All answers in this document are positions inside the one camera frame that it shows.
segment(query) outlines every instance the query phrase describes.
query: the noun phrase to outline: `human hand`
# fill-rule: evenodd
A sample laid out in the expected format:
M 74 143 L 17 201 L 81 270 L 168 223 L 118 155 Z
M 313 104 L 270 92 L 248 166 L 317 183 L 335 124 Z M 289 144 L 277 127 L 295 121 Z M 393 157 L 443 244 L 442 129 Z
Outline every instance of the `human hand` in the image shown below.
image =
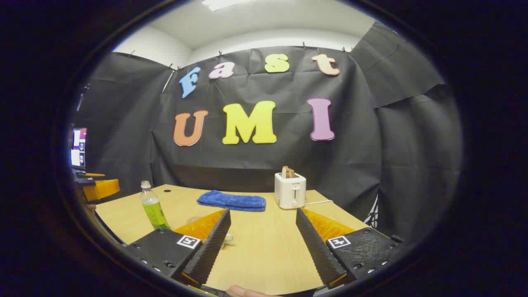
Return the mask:
M 96 208 L 97 208 L 95 204 L 86 204 L 86 207 L 88 207 L 89 212 L 90 212 L 91 214 L 95 214 L 95 210 L 96 210 Z
M 237 285 L 229 287 L 226 293 L 231 297 L 280 297 L 277 295 L 267 295 L 253 290 L 246 290 Z

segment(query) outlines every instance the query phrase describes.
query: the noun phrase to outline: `purple letter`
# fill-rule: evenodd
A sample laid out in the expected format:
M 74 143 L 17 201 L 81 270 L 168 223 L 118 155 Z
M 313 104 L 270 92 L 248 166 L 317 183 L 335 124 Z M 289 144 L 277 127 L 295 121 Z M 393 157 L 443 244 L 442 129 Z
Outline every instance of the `purple letter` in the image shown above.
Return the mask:
M 310 134 L 312 140 L 332 140 L 334 132 L 330 130 L 328 107 L 332 104 L 328 99 L 315 98 L 306 101 L 312 107 L 314 114 L 314 131 Z
M 211 71 L 209 74 L 210 79 L 217 79 L 218 77 L 221 78 L 228 78 L 231 75 L 233 75 L 233 69 L 234 69 L 234 63 L 233 62 L 225 62 L 220 63 L 214 67 L 214 70 Z

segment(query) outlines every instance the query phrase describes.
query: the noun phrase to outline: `black backdrop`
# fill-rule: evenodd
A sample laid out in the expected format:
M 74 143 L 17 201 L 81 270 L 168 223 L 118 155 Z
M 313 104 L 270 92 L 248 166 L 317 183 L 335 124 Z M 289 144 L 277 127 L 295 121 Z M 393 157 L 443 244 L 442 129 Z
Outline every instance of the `black backdrop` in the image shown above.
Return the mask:
M 288 56 L 287 72 L 265 71 L 265 57 L 272 53 Z M 311 57 L 320 53 L 336 60 L 338 76 L 318 69 Z M 226 61 L 236 64 L 234 75 L 209 79 L 213 67 Z M 182 99 L 178 82 L 197 66 L 196 89 Z M 308 189 L 381 232 L 411 242 L 449 205 L 461 161 L 454 99 L 428 60 L 378 23 L 352 53 L 251 49 L 171 73 L 156 62 L 112 53 L 88 82 L 74 123 L 88 128 L 87 170 L 119 179 L 121 192 L 115 197 L 138 192 L 143 179 L 154 185 L 269 192 L 273 173 L 288 165 L 307 178 Z M 311 98 L 332 102 L 336 136 L 331 141 L 310 139 L 313 116 L 306 100 Z M 264 100 L 276 103 L 277 142 L 223 144 L 222 108 L 239 103 L 250 113 Z M 203 109 L 209 114 L 200 140 L 190 147 L 176 145 L 174 116 Z M 193 124 L 191 117 L 186 135 Z

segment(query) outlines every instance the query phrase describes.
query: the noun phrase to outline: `monitor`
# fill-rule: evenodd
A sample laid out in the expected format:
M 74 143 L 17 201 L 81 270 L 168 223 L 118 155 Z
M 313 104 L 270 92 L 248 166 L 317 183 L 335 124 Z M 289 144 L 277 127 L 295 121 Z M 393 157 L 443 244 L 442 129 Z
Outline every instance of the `monitor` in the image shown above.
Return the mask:
M 86 168 L 86 131 L 86 128 L 73 128 L 73 143 L 70 148 L 72 168 Z

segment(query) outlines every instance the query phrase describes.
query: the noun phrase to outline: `bottle cap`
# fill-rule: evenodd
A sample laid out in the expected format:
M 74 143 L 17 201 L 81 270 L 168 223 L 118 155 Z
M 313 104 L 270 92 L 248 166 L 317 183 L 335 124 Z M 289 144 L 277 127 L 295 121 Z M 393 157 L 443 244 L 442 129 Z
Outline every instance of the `bottle cap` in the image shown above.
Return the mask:
M 150 189 L 150 182 L 148 180 L 144 180 L 141 182 L 141 188 L 142 189 Z

